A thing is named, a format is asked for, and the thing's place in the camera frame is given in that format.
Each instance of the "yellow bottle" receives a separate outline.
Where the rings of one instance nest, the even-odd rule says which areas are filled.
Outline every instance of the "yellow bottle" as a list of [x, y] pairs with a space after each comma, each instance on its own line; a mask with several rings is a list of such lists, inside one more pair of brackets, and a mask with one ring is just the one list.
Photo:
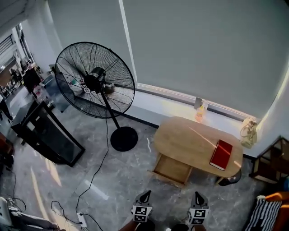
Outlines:
[[204, 107], [203, 106], [200, 106], [198, 109], [197, 109], [197, 113], [195, 115], [195, 119], [201, 123], [203, 121], [203, 116], [204, 116]]

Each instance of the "orange chair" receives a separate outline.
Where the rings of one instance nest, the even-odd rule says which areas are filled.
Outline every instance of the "orange chair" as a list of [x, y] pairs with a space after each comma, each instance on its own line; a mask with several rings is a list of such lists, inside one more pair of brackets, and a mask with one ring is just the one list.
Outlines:
[[266, 201], [282, 201], [282, 205], [278, 212], [274, 227], [272, 231], [280, 231], [289, 221], [289, 192], [278, 192], [266, 196]]

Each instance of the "plastic bottle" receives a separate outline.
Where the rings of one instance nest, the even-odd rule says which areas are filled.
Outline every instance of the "plastic bottle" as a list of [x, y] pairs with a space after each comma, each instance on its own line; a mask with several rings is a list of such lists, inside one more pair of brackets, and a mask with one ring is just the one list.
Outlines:
[[204, 116], [205, 116], [206, 111], [207, 111], [207, 108], [208, 108], [208, 101], [204, 100], [203, 105], [197, 109], [197, 113], [195, 115], [195, 119], [199, 123], [201, 123], [203, 121]]
[[203, 115], [204, 115], [204, 107], [203, 106], [200, 106], [198, 109], [197, 109], [197, 113], [195, 115], [195, 119], [201, 123], [203, 121]]

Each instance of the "black chair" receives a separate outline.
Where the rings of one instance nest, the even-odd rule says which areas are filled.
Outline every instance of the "black chair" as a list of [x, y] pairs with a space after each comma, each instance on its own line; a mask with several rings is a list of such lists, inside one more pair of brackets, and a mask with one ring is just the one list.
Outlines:
[[220, 186], [227, 186], [227, 185], [235, 184], [241, 179], [241, 176], [242, 176], [242, 171], [239, 170], [235, 175], [233, 175], [233, 176], [231, 176], [229, 178], [223, 178], [218, 184]]
[[10, 81], [11, 85], [8, 87], [10, 93], [12, 94], [13, 91], [16, 91], [16, 87], [15, 85], [17, 84], [17, 82], [15, 82], [14, 84], [12, 83], [12, 80]]
[[9, 90], [7, 88], [5, 88], [3, 91], [2, 91], [3, 95], [5, 96], [5, 98], [7, 99], [8, 96], [10, 95], [9, 93]]

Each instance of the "striped cushion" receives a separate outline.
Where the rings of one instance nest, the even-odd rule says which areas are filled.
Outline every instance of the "striped cushion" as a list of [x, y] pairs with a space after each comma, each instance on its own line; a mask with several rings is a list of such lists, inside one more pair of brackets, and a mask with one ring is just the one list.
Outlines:
[[280, 206], [281, 201], [267, 202], [264, 196], [257, 197], [257, 205], [245, 231], [271, 231]]

